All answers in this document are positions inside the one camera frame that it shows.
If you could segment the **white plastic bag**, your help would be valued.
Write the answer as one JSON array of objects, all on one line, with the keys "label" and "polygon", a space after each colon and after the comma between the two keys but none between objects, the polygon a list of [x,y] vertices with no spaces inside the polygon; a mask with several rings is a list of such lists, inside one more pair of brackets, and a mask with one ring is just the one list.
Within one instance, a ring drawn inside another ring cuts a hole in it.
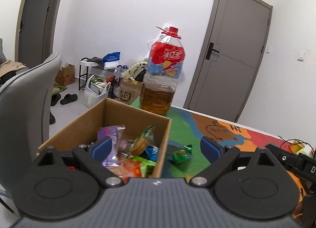
[{"label": "white plastic bag", "polygon": [[83,104],[87,108],[92,108],[101,100],[108,97],[110,91],[111,82],[106,82],[102,77],[92,75],[84,89]]}]

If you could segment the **black slipper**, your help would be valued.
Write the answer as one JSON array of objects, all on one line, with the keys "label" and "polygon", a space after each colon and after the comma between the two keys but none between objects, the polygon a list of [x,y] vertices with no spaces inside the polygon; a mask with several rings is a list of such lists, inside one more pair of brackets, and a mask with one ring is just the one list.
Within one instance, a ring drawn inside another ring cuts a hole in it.
[{"label": "black slipper", "polygon": [[61,105],[66,105],[77,101],[78,96],[76,94],[67,94],[62,100],[60,100]]}]

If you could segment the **clear purple snack packet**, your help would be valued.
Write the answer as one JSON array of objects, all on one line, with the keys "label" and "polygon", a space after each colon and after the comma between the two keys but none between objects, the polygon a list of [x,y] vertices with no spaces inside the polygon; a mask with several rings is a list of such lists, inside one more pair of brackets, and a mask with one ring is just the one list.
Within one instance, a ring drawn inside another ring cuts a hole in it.
[{"label": "clear purple snack packet", "polygon": [[128,154],[133,144],[134,140],[122,135],[118,141],[118,152],[122,154]]}]

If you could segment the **blue wafer packet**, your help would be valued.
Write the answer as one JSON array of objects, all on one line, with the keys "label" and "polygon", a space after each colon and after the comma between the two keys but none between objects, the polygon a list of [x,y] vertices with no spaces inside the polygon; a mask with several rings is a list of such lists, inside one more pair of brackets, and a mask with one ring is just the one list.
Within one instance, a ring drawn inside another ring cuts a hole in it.
[{"label": "blue wafer packet", "polygon": [[145,158],[147,160],[156,162],[159,154],[159,148],[156,146],[149,145],[145,149]]}]

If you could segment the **large iced tea bottle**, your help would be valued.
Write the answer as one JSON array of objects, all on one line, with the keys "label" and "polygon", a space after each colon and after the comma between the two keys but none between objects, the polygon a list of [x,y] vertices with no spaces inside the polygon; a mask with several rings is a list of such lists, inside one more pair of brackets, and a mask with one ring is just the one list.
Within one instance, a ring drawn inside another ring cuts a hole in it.
[{"label": "large iced tea bottle", "polygon": [[141,109],[158,115],[171,107],[185,59],[178,28],[161,29],[161,34],[150,47],[140,93]]}]

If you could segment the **grey chair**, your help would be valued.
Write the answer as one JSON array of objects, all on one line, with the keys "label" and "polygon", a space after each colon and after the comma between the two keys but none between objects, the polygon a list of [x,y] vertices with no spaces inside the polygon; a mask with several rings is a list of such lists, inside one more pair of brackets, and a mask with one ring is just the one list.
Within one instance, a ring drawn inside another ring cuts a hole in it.
[{"label": "grey chair", "polygon": [[1,195],[6,198],[49,138],[51,94],[61,62],[53,53],[1,87]]}]

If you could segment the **blue white bag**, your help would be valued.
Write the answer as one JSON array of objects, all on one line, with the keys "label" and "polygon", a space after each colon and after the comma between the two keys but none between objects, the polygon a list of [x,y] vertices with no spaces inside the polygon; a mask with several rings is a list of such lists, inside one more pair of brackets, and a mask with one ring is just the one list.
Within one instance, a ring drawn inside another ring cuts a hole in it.
[{"label": "blue white bag", "polygon": [[108,62],[119,62],[120,60],[120,52],[113,52],[106,54],[103,59],[102,63],[106,64]]}]

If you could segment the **small green candy packet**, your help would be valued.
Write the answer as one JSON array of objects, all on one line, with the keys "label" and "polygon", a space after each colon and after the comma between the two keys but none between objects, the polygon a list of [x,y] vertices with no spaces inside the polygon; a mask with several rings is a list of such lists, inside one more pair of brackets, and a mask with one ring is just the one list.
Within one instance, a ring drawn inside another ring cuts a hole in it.
[{"label": "small green candy packet", "polygon": [[182,145],[172,152],[170,156],[170,161],[174,164],[181,164],[191,160],[192,155],[192,145]]}]

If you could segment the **dark grey left door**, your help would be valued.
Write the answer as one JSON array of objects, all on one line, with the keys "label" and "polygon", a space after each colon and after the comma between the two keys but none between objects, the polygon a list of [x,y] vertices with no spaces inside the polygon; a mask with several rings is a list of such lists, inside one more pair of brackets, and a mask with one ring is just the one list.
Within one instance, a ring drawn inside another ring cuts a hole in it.
[{"label": "dark grey left door", "polygon": [[53,52],[60,0],[23,0],[16,38],[16,60],[29,68],[44,62]]}]

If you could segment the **green snack packet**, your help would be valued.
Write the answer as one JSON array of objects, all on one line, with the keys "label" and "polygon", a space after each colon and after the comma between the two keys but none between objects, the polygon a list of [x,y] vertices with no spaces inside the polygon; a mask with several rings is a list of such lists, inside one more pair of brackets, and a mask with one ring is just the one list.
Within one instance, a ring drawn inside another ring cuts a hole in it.
[{"label": "green snack packet", "polygon": [[132,160],[138,162],[138,164],[140,165],[140,172],[141,172],[142,178],[145,178],[151,175],[156,165],[156,162],[147,160],[139,156],[133,157]]}]

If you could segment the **orange snack packet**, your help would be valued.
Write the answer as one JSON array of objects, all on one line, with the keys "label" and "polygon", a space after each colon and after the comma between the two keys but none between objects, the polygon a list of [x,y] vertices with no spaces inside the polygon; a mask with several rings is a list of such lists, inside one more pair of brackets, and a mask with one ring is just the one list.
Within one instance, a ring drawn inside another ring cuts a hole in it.
[{"label": "orange snack packet", "polygon": [[141,178],[140,162],[125,160],[117,167],[107,167],[112,173],[122,179],[124,183],[127,183],[130,178]]}]

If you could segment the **purple long snack packet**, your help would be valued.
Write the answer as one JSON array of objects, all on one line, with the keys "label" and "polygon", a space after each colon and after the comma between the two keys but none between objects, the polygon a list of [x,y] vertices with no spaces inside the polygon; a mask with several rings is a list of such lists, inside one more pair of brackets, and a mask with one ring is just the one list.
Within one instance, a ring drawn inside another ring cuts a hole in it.
[{"label": "purple long snack packet", "polygon": [[117,167],[120,165],[118,154],[118,141],[125,130],[124,125],[106,126],[98,131],[95,158],[104,167]]}]

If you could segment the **black shoe rack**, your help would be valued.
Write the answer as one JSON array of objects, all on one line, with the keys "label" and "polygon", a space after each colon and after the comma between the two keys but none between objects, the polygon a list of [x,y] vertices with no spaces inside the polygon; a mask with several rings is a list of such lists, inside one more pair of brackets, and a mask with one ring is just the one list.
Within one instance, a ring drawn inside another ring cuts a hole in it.
[{"label": "black shoe rack", "polygon": [[120,83],[120,73],[125,70],[125,66],[116,65],[106,68],[102,60],[98,57],[84,57],[79,63],[78,90],[83,91],[89,85],[88,79],[93,77],[94,81],[110,83],[108,97],[118,98],[118,87]]}]

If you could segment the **SF brown paper bag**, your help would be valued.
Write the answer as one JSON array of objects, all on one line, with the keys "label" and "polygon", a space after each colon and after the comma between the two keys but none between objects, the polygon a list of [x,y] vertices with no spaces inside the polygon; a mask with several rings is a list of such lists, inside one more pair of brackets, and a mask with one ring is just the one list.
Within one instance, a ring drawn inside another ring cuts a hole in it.
[{"label": "SF brown paper bag", "polygon": [[140,96],[142,82],[132,79],[121,78],[119,85],[118,101],[131,105]]}]

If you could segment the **yellow biscuit packet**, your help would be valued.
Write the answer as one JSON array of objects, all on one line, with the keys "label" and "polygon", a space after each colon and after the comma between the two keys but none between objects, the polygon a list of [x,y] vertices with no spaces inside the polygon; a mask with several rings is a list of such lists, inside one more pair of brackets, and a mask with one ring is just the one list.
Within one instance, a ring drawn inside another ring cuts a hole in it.
[{"label": "yellow biscuit packet", "polygon": [[138,137],[129,149],[129,156],[139,156],[145,149],[154,143],[155,125],[148,126]]}]

